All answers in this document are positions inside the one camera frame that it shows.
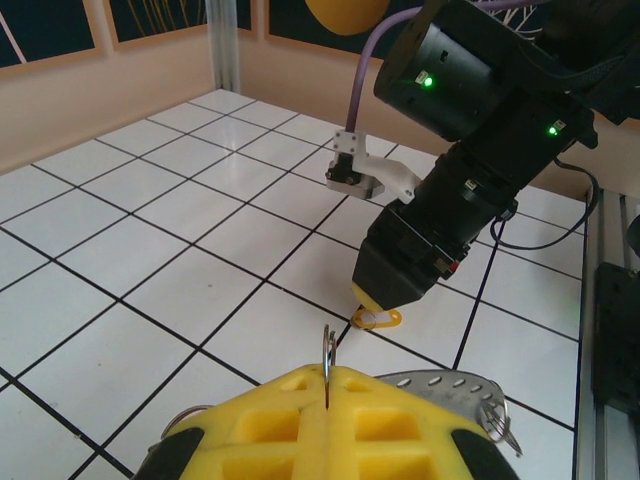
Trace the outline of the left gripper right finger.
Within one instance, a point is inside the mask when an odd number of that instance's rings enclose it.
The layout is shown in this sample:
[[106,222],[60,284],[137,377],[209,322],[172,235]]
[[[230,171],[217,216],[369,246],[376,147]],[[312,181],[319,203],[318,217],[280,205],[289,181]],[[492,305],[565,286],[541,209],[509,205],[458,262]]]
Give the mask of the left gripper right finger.
[[328,480],[520,480],[498,449],[508,422],[479,425],[347,367],[329,370]]

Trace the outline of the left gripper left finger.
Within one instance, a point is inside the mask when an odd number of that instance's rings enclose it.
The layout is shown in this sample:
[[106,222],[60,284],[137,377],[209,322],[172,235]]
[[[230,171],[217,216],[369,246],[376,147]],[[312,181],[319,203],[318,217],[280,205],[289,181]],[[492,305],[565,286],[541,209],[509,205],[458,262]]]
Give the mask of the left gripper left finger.
[[328,480],[321,367],[307,365],[167,428],[132,480]]

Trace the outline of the aluminium mounting rail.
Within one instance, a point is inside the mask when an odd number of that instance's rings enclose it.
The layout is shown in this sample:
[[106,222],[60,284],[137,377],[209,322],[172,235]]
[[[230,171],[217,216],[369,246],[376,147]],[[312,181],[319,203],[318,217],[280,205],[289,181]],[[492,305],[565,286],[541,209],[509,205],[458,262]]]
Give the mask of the aluminium mounting rail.
[[608,190],[586,227],[581,292],[575,480],[640,480],[640,413],[593,392],[596,270],[608,262],[640,274],[640,200]]

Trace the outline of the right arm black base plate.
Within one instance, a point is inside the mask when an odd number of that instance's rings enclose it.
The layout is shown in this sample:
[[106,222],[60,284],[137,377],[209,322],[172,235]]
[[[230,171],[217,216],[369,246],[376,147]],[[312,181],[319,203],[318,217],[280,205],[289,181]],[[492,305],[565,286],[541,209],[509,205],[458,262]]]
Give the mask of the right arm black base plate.
[[593,392],[640,413],[640,274],[604,262],[596,270]]

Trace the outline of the yellow plastic key tag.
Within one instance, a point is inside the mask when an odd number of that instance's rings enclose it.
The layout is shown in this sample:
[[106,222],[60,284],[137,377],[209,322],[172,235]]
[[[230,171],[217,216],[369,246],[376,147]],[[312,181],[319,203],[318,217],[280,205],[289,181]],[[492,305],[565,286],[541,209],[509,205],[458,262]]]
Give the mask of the yellow plastic key tag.
[[402,315],[397,310],[375,312],[360,308],[351,318],[351,324],[361,330],[395,328],[402,323]]

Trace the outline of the aluminium corner post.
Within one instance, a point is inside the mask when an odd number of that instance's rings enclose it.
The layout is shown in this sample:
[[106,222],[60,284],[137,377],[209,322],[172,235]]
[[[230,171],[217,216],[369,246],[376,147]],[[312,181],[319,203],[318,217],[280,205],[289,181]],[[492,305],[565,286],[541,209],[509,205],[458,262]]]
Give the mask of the aluminium corner post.
[[213,83],[216,89],[241,90],[236,0],[205,0]]

